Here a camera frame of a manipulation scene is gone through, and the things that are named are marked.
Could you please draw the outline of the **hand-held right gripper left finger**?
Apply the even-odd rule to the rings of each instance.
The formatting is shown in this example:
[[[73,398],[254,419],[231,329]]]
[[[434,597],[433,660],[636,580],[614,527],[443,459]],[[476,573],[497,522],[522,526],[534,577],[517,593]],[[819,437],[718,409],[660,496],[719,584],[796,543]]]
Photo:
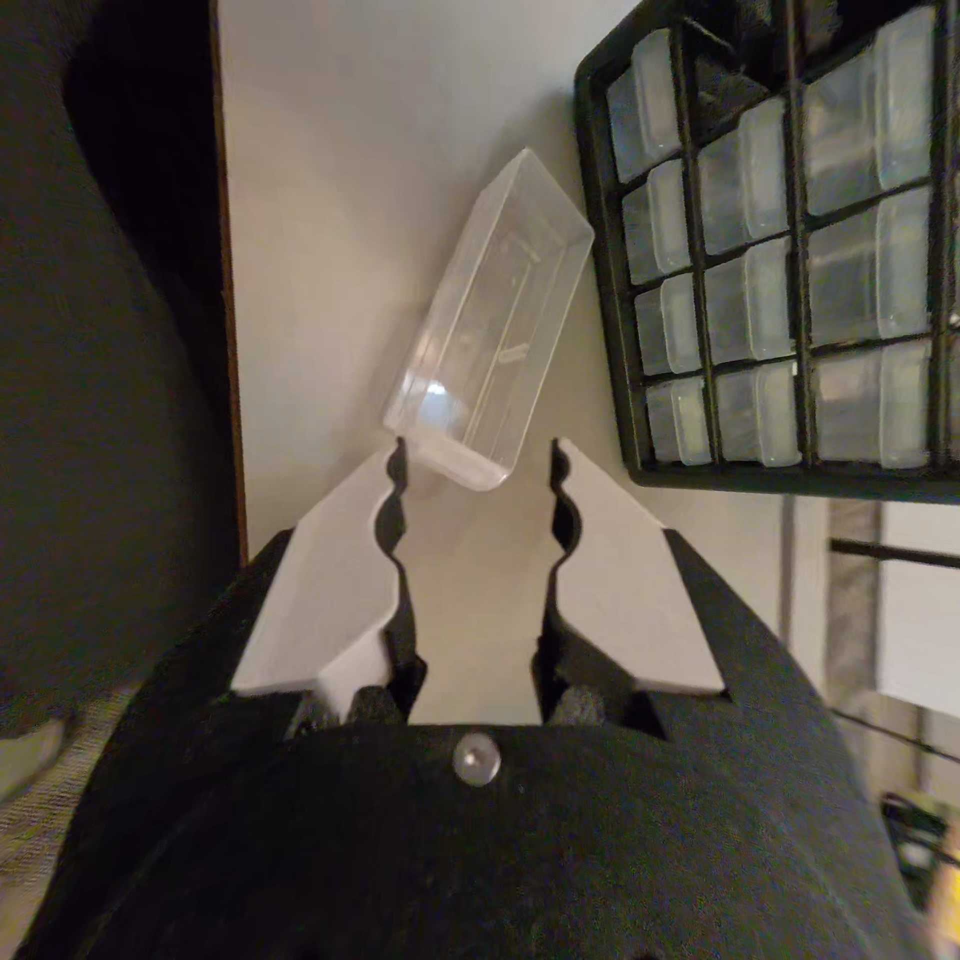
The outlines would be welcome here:
[[[243,697],[312,694],[347,721],[359,691],[386,690],[404,721],[426,680],[409,585],[405,441],[372,453],[296,523],[231,679]]]

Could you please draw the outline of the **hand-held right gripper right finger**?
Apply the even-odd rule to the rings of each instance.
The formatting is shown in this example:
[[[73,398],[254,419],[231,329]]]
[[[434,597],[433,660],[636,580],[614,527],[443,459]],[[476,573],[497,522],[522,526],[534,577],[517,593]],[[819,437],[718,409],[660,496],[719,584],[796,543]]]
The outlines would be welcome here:
[[[663,522],[554,438],[549,570],[531,672],[544,724],[658,724],[652,693],[714,698],[722,673]]]

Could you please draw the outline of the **small clear plastic drawer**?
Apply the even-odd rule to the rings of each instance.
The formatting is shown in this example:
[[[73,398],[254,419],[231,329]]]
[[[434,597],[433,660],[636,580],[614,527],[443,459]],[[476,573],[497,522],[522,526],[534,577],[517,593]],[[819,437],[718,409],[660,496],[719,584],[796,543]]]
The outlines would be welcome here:
[[[593,244],[530,148],[481,191],[383,413],[411,459],[475,493],[511,475]]]

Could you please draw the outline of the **person's black clothing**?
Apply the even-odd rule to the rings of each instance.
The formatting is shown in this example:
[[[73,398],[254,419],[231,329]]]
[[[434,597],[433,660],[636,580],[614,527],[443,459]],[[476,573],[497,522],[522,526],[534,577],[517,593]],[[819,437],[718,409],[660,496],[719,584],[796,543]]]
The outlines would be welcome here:
[[[2,2],[2,736],[234,578],[211,2]]]

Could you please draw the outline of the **person's shoe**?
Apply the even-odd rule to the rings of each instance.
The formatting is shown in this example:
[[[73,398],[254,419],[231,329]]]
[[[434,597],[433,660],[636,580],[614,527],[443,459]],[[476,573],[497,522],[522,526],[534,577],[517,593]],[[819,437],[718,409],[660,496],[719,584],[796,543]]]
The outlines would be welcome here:
[[[1,740],[1,803],[16,798],[56,763],[67,741],[68,724],[57,718],[23,735]]]

